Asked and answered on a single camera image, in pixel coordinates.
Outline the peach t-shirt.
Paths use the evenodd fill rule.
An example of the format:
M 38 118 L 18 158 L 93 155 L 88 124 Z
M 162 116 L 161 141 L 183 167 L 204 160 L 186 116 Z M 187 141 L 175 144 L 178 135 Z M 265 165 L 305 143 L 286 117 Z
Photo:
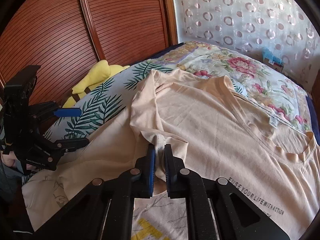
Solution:
M 207 179 L 224 177 L 299 239 L 319 211 L 319 145 L 267 108 L 236 93 L 229 77 L 201 79 L 153 70 L 132 102 L 89 136 L 89 145 L 65 155 L 54 176 L 67 189 L 109 180 L 156 148 L 154 195 L 166 192 L 163 150 Z

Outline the floral quilt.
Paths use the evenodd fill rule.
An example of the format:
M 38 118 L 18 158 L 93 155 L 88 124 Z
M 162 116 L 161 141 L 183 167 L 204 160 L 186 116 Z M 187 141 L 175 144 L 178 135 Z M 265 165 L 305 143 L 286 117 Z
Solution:
M 237 51 L 189 41 L 152 62 L 201 78 L 228 76 L 234 89 L 302 132 L 312 130 L 307 93 L 288 77 Z

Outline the navy blue bed sheet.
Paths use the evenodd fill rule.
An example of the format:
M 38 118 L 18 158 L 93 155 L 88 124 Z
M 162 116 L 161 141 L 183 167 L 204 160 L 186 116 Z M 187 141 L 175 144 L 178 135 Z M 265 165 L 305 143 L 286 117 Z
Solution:
M 306 101 L 308 103 L 308 108 L 309 108 L 309 112 L 310 112 L 312 131 L 315 135 L 317 144 L 319 145 L 319 143 L 320 143 L 319 125 L 318 125 L 318 118 L 317 118 L 317 114 L 315 111 L 315 107 L 313 105 L 312 99 L 309 96 L 306 96 Z

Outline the brown louvered wardrobe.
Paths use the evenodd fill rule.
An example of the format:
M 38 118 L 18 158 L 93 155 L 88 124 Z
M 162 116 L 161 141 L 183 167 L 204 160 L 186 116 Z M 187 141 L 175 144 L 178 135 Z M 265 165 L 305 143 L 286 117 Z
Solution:
M 176 44 L 173 0 L 1 0 L 1 85 L 39 65 L 31 103 L 60 100 L 97 61 L 131 65 Z

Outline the circle pattern sheer curtain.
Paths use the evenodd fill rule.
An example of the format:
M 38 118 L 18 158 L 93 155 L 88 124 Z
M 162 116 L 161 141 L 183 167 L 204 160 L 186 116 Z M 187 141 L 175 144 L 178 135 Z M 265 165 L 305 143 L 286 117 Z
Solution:
M 264 48 L 284 73 L 311 90 L 319 71 L 319 33 L 295 0 L 174 0 L 179 41 L 201 41 L 252 58 Z

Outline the green leaf print blanket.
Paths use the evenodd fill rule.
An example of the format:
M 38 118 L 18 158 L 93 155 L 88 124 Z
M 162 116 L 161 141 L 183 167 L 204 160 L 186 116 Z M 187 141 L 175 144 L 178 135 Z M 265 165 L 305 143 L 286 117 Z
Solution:
M 44 137 L 54 142 L 58 139 L 88 137 L 108 120 L 118 115 L 137 91 L 140 81 L 148 77 L 152 70 L 169 73 L 185 70 L 182 64 L 163 64 L 157 60 L 145 60 L 103 82 L 84 96 L 75 105 L 82 110 L 80 117 L 59 118 L 45 132 Z M 205 64 L 200 68 L 190 68 L 187 72 L 202 79 L 227 75 L 231 78 L 236 92 L 248 96 L 243 82 L 254 77 L 244 66 L 231 66 L 226 60 L 216 66 Z

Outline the blue item on box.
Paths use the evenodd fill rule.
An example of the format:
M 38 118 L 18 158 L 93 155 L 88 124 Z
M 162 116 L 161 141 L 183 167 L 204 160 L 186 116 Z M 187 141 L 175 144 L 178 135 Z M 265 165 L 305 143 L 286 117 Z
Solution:
M 274 54 L 266 47 L 262 49 L 263 63 L 277 72 L 282 72 L 284 68 L 283 60 L 274 56 Z

